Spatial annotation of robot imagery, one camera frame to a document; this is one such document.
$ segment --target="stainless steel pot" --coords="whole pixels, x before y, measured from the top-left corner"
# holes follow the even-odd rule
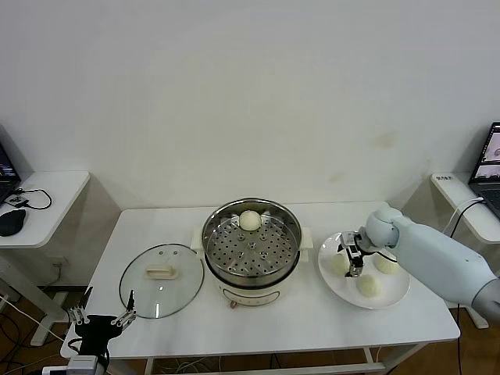
[[[262,218],[258,230],[239,226],[247,210]],[[205,222],[206,264],[225,283],[242,289],[268,288],[290,275],[298,262],[300,224],[290,210],[261,198],[243,198],[217,209]]]

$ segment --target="pot lid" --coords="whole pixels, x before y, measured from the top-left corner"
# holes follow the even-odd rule
[[[142,318],[163,318],[186,307],[202,286],[204,270],[196,252],[179,244],[157,245],[134,259],[120,280],[120,299],[127,305],[134,291]]]

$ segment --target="black mouse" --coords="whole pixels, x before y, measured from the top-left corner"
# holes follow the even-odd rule
[[[15,209],[0,216],[0,236],[12,236],[19,232],[24,225],[25,209]]]

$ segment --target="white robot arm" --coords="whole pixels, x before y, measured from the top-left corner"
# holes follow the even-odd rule
[[[353,242],[348,244],[348,236],[342,237],[352,276],[360,275],[354,265],[359,265],[363,255],[386,248],[405,270],[443,299],[470,305],[484,318],[500,321],[500,280],[481,255],[441,232],[414,223],[397,209],[383,207],[349,236]],[[358,259],[356,251],[361,254]]]

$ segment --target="white plate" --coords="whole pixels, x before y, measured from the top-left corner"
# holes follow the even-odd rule
[[[378,254],[365,256],[362,259],[364,262],[362,275],[375,276],[382,286],[382,292],[377,297],[367,298],[359,293],[355,277],[343,277],[334,273],[332,260],[337,254],[340,243],[340,234],[334,234],[321,245],[318,251],[318,266],[320,267],[321,276],[336,295],[364,309],[384,309],[395,305],[405,297],[409,290],[409,273],[401,267],[393,275],[380,272],[373,264],[373,260],[376,256],[379,256]]]

